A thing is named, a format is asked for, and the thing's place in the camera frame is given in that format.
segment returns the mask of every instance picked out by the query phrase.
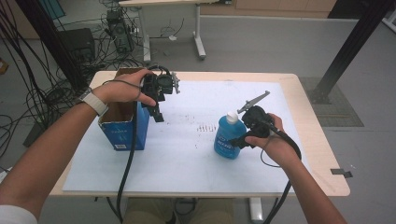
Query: black tape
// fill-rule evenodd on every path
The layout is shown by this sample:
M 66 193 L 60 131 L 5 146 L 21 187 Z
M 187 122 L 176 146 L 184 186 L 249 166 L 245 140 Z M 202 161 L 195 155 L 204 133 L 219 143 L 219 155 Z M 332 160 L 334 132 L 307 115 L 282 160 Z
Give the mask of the black tape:
M 346 172 L 344 169 L 330 169 L 333 175 L 343 175 L 345 178 L 353 177 L 350 171 Z

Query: white sleeve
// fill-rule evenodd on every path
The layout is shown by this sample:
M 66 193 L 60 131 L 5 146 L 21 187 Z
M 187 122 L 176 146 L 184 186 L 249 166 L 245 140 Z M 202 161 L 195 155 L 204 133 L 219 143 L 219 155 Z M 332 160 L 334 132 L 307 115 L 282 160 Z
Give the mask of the white sleeve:
M 24 208 L 0 205 L 0 224 L 37 224 L 37 220 Z

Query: white bottle cap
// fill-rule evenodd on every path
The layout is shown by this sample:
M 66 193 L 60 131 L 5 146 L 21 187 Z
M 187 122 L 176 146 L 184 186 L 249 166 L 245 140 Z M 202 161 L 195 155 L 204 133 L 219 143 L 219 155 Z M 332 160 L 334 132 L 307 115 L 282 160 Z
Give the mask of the white bottle cap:
M 229 111 L 227 113 L 227 122 L 229 124 L 235 124 L 237 121 L 238 121 L 238 115 L 233 111 Z

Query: person's right arm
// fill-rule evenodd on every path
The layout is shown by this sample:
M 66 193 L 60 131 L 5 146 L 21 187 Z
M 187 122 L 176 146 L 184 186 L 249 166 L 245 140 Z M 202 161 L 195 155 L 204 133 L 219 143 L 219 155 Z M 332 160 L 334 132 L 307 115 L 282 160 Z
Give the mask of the person's right arm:
M 273 114 L 271 117 L 275 126 L 283 132 L 282 119 Z M 268 156 L 282 167 L 294 188 L 308 223 L 347 223 L 288 143 L 276 136 L 248 136 L 245 141 L 263 148 Z

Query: forearm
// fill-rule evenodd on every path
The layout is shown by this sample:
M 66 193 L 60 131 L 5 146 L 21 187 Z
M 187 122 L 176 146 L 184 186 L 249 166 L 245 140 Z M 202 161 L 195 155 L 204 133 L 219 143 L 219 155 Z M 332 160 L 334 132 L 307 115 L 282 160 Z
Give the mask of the forearm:
M 308 223 L 346 223 L 304 165 L 297 161 L 284 169 Z
M 79 104 L 50 126 L 0 185 L 0 204 L 21 206 L 38 217 L 42 203 L 95 117 L 89 105 Z

